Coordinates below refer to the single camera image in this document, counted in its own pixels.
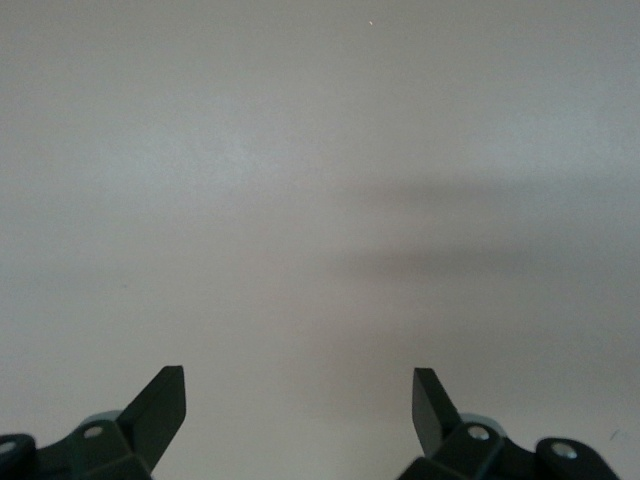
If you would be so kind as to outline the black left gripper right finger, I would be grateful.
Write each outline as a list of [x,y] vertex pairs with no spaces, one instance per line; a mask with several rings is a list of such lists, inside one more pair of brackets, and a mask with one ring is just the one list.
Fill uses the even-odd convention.
[[574,439],[546,437],[533,451],[490,418],[458,412],[436,372],[416,368],[412,421],[423,455],[402,479],[617,479],[606,460]]

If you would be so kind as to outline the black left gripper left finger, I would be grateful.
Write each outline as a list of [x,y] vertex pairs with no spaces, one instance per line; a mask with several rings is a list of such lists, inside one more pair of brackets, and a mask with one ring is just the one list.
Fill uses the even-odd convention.
[[39,448],[25,433],[1,436],[3,479],[151,479],[186,417],[184,368],[165,366],[123,410],[86,418]]

